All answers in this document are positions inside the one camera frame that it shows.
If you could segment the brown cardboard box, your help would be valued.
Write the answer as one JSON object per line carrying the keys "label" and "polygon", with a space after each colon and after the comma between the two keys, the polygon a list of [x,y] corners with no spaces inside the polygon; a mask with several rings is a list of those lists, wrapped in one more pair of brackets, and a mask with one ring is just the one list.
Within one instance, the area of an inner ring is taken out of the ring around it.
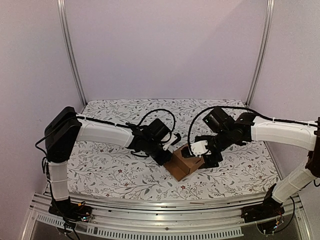
{"label": "brown cardboard box", "polygon": [[170,161],[163,166],[180,182],[182,179],[198,170],[205,163],[202,157],[191,156],[188,144],[184,144],[172,154]]}

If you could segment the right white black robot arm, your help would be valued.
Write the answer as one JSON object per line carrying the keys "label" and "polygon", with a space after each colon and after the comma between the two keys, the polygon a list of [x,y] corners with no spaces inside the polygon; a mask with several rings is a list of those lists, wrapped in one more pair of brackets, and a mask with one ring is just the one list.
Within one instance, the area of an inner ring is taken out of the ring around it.
{"label": "right white black robot arm", "polygon": [[269,218],[278,205],[302,190],[320,176],[320,122],[297,122],[267,118],[255,112],[244,112],[233,119],[217,106],[203,118],[215,133],[204,136],[191,145],[196,156],[212,155],[221,160],[221,152],[231,145],[244,145],[252,141],[274,142],[308,150],[308,160],[272,187],[259,206],[262,218]]}

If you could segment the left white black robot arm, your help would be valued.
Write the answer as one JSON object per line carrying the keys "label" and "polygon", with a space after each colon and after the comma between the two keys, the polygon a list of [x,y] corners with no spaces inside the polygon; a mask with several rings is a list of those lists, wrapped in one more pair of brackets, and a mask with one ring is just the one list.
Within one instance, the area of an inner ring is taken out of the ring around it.
{"label": "left white black robot arm", "polygon": [[67,164],[76,142],[96,142],[117,145],[142,152],[158,165],[167,163],[173,153],[170,146],[178,137],[160,119],[150,124],[115,123],[79,114],[73,107],[65,107],[45,128],[44,137],[35,148],[44,153],[46,165],[43,170],[51,187],[55,209],[63,216],[74,213],[74,205],[68,201]]}

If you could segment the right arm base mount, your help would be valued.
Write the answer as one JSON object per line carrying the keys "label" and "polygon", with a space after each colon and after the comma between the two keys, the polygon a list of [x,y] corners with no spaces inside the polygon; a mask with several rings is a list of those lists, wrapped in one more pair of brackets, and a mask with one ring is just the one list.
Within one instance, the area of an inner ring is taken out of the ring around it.
{"label": "right arm base mount", "polygon": [[276,184],[272,185],[267,191],[262,203],[249,205],[241,208],[240,217],[245,223],[264,220],[276,217],[285,213],[282,203],[275,201],[272,192]]}

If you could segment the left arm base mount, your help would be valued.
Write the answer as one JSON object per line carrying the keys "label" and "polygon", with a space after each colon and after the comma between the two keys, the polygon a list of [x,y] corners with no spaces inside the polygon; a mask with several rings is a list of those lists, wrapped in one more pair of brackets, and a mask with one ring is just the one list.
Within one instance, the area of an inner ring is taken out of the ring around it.
{"label": "left arm base mount", "polygon": [[92,211],[92,207],[86,205],[85,201],[72,203],[70,197],[65,200],[56,200],[53,196],[48,210],[50,214],[62,217],[69,222],[87,222],[92,217]]}

